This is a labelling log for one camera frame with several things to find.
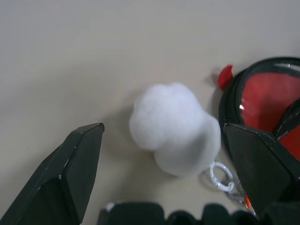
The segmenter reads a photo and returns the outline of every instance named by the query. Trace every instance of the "metal keyring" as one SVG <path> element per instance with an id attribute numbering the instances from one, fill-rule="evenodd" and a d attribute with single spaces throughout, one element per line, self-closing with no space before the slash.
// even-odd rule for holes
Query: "metal keyring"
<path id="1" fill-rule="evenodd" d="M 223 169 L 225 171 L 225 173 L 227 174 L 227 176 L 229 177 L 229 180 L 233 180 L 233 175 L 231 174 L 231 172 L 229 171 L 229 169 L 223 164 L 223 163 L 219 163 L 219 162 L 213 162 L 211 165 L 210 165 L 210 177 L 211 177 L 211 180 L 212 182 L 214 183 L 214 185 L 216 185 L 217 188 L 219 188 L 220 190 L 222 191 L 225 191 L 225 192 L 230 192 L 233 190 L 234 188 L 234 182 L 230 182 L 228 184 L 228 186 L 222 184 L 215 176 L 214 174 L 214 168 L 215 167 L 219 167 L 221 169 Z"/>

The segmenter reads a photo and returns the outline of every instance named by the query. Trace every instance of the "orange part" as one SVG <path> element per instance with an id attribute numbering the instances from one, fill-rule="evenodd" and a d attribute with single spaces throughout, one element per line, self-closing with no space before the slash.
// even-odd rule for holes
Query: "orange part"
<path id="1" fill-rule="evenodd" d="M 251 205 L 251 203 L 250 203 L 250 201 L 249 201 L 247 195 L 245 195 L 244 200 L 245 200 L 245 204 L 247 205 L 247 208 L 248 208 L 248 209 L 251 209 L 251 208 L 252 208 L 252 205 Z"/>

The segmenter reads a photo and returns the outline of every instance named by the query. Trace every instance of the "white tabletop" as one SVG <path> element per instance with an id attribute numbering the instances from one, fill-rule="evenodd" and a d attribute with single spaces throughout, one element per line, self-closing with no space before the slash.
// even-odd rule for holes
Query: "white tabletop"
<path id="1" fill-rule="evenodd" d="M 299 56 L 298 0 L 2 0 L 0 216 L 41 161 L 79 126 L 105 123 L 85 225 L 113 201 L 154 201 L 166 215 L 238 206 L 206 175 L 163 173 L 128 133 L 134 97 L 181 82 L 218 115 L 216 75 L 270 56 Z M 231 169 L 222 150 L 218 159 Z"/>

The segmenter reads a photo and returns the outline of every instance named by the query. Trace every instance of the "cotton ball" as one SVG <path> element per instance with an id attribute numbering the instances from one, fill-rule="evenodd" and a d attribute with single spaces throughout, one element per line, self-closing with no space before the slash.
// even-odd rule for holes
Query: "cotton ball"
<path id="1" fill-rule="evenodd" d="M 220 128 L 180 83 L 157 84 L 136 101 L 129 120 L 133 140 L 153 150 L 158 166 L 167 173 L 200 173 L 220 149 Z"/>

